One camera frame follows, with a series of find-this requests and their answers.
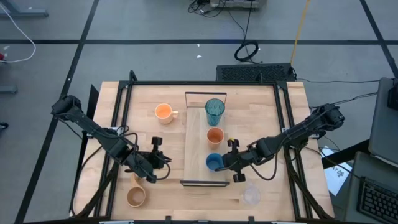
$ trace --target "tan cup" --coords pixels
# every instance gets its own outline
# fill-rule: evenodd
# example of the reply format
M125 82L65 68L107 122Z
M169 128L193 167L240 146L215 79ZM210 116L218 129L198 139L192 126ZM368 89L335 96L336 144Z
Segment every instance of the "tan cup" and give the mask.
M146 194L144 188L142 188L137 180L136 175L131 175L131 189L127 193L127 202L133 208L140 207L145 202Z
M173 117L178 115L178 111L172 111L172 107L167 103L157 105L155 115L160 123L169 124L172 122Z
M217 149L224 140L224 131L221 128L210 128L207 131L207 141L210 149Z

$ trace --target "white cable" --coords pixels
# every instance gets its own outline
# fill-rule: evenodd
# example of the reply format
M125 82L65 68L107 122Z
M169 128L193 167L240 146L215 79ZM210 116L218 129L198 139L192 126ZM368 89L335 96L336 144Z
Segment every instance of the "white cable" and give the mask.
M7 10L6 10L1 4L0 4L0 7L1 7L1 8L3 9L3 11L7 14L7 16L10 18L11 22L15 25L15 27L19 30L19 32L21 32L21 34L23 34L23 35L26 37L26 39L28 39L28 40L33 44L33 52L32 52L32 54L31 54L28 58L20 59L20 60L14 60L14 61L0 60L0 62L5 62L5 63L16 63L16 62L23 62L23 61L26 61L26 60L31 59L31 58L33 57L33 55L35 54L35 52L36 52L36 45L35 45L35 43L33 43L33 41L32 41L28 36L26 36L26 34L17 26L17 24L14 22L14 20L13 20L12 17L10 16L10 14L8 14Z

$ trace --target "gray floor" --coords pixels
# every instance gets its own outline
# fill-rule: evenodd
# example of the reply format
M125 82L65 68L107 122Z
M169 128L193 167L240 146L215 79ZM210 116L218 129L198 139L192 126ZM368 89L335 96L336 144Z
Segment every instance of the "gray floor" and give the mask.
M78 40L93 0L15 0L23 7L47 8L50 16L19 19L17 23L33 39ZM386 40L398 40L398 2L367 0ZM170 40L241 39L240 28L227 12L216 18L187 13L188 1L100 0L88 39ZM248 39L292 40L305 0L269 0L252 13ZM233 10L246 25L248 12ZM11 22L0 20L0 52L8 60L29 56L31 45L1 44L5 39L23 39ZM313 0L303 27L302 40L377 40L358 0ZM127 79L133 69L140 80L214 80L217 65L236 64L235 44L178 45L85 45L69 94L88 102L91 84L97 89L105 80ZM0 223L12 223L22 202L50 121L50 107L57 100L76 45L37 45L26 62L0 65L0 83L16 84L19 93L0 95L0 120L10 124L0 133ZM260 45L256 61L288 62L293 45ZM398 58L398 46L390 45ZM294 68L299 78L310 80L375 80L393 77L378 45L299 45ZM311 106L352 98L377 91L376 83L305 83ZM341 105L343 127L328 136L340 148L369 137L375 97ZM331 146L322 139L320 145ZM76 172L80 140L59 124L25 221L68 216L68 204ZM333 197L335 212L341 213L343 194Z

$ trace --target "teal glass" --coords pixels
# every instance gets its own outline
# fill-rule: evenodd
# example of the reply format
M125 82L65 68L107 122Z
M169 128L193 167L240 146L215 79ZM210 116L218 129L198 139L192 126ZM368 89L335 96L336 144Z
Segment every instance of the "teal glass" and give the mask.
M225 110L224 103L219 99L210 99L205 105L207 114L207 123L210 126L216 126Z

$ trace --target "yellow cable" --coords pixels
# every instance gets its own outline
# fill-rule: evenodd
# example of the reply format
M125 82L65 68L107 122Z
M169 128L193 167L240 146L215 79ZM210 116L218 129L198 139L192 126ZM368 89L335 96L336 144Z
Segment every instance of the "yellow cable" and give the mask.
M305 8L304 8L304 11L303 11L303 15L301 16L301 21L300 21L300 25L299 25L299 27L298 27L296 39L294 40L293 53L292 53L292 56L291 56L291 58L290 58L290 64L291 64L291 65L293 65L293 58L294 58L294 56L295 56L295 54L296 54L297 41L298 41L298 39L300 38L301 28L302 28L303 25L304 25L304 19L305 19L305 15L306 15L306 13L307 13L307 10L308 10L308 6L310 5L310 1L311 1L311 0L307 0L307 3L305 3Z

